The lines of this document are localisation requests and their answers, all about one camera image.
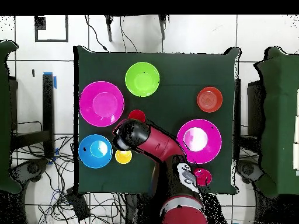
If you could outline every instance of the yellow cup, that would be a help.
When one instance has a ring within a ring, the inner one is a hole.
[[[132,159],[132,152],[129,151],[120,151],[115,152],[115,159],[120,164],[127,164]]]

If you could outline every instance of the white floor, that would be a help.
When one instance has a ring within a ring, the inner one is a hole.
[[[39,30],[41,39],[65,39],[65,18],[63,16],[46,16],[47,29]],[[161,31],[158,15],[132,16],[122,18],[122,28],[132,40],[138,51],[160,53],[162,49]],[[84,16],[68,17],[68,43],[34,42],[33,16],[0,16],[0,40],[13,40],[19,46],[9,55],[7,65],[12,76],[19,82],[18,88],[18,122],[42,122],[41,83],[44,72],[52,72],[57,77],[55,100],[55,138],[72,136],[74,103],[74,67],[72,46],[85,46],[92,51],[103,51],[96,41]],[[98,40],[109,51],[124,51],[120,31],[120,18],[115,17],[111,25],[113,42],[108,41],[106,20],[104,16],[89,16],[89,23],[98,34]],[[230,47],[242,50],[239,63],[241,78],[241,122],[248,124],[247,94],[249,82],[259,79],[253,64],[263,60],[264,51],[270,46],[280,46],[287,53],[299,50],[298,17],[287,15],[170,15],[164,40],[165,53],[208,53],[221,54]],[[133,45],[125,39],[127,51],[134,51]],[[19,132],[38,131],[38,124],[20,125]],[[246,127],[241,129],[246,134]],[[64,153],[71,154],[69,146]],[[13,165],[28,157],[15,152]],[[47,173],[52,184],[57,188],[57,171],[49,165]],[[222,211],[228,223],[252,224],[255,213],[255,197],[251,185],[244,184],[236,175],[237,195],[218,195]],[[74,181],[74,172],[64,172],[66,187]],[[52,199],[53,191],[50,181],[44,174],[38,183],[30,183],[26,194],[26,212],[30,224],[37,224],[41,215],[38,205],[44,209]],[[111,198],[111,194],[97,194],[98,201]],[[111,215],[111,204],[97,207],[93,195],[90,196],[90,208],[95,215]]]

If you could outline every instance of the lime green plate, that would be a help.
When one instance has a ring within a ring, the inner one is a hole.
[[[138,97],[146,97],[153,94],[160,81],[156,67],[147,62],[133,64],[127,71],[126,86],[128,90]]]

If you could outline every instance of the chair leg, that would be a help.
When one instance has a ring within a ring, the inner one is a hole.
[[[165,39],[164,24],[166,22],[166,15],[159,15],[159,21],[160,21],[162,39],[164,40]]]
[[[107,24],[107,31],[108,31],[108,38],[109,38],[109,41],[112,42],[112,34],[111,34],[111,17],[110,15],[105,15],[105,18],[106,18],[106,24]]]

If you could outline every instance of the magenta cup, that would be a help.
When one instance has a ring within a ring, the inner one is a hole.
[[[93,82],[81,93],[80,114],[86,122],[97,127],[114,124],[124,110],[124,97],[110,82]]]
[[[191,120],[185,123],[178,132],[177,140],[190,163],[210,162],[221,148],[220,132],[207,120]]]

